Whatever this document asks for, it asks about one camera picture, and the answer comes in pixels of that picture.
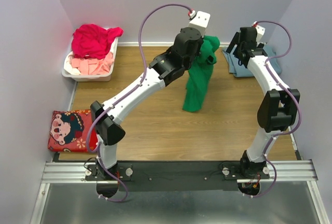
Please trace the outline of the green t-shirt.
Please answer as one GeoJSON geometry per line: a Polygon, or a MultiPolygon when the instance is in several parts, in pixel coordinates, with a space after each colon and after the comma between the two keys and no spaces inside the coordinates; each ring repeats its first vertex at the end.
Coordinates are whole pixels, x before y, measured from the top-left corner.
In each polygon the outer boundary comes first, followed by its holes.
{"type": "Polygon", "coordinates": [[[189,78],[186,84],[186,95],[183,110],[197,112],[201,110],[212,77],[214,64],[217,62],[215,52],[220,47],[216,36],[205,36],[199,55],[194,59],[188,71],[189,78]]]}

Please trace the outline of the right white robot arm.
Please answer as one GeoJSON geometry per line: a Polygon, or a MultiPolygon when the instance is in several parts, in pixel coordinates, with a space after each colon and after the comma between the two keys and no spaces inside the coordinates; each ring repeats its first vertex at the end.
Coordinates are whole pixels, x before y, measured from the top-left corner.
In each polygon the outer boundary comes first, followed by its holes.
{"type": "Polygon", "coordinates": [[[244,178],[268,174],[267,155],[276,139],[295,123],[300,93],[284,83],[272,67],[260,38],[265,29],[259,25],[241,27],[226,52],[255,77],[264,94],[257,111],[259,129],[253,143],[243,153],[239,173],[244,178]]]}

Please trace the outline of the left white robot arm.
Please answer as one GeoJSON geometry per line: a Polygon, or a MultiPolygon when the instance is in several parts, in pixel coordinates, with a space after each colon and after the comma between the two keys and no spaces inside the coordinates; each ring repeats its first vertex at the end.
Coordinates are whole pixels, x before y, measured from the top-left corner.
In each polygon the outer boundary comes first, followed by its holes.
{"type": "Polygon", "coordinates": [[[114,176],[117,144],[126,134],[121,127],[125,117],[149,96],[182,77],[202,44],[203,35],[197,28],[182,28],[174,44],[156,56],[134,82],[104,103],[91,104],[92,127],[98,138],[97,174],[102,179],[114,176]]]}

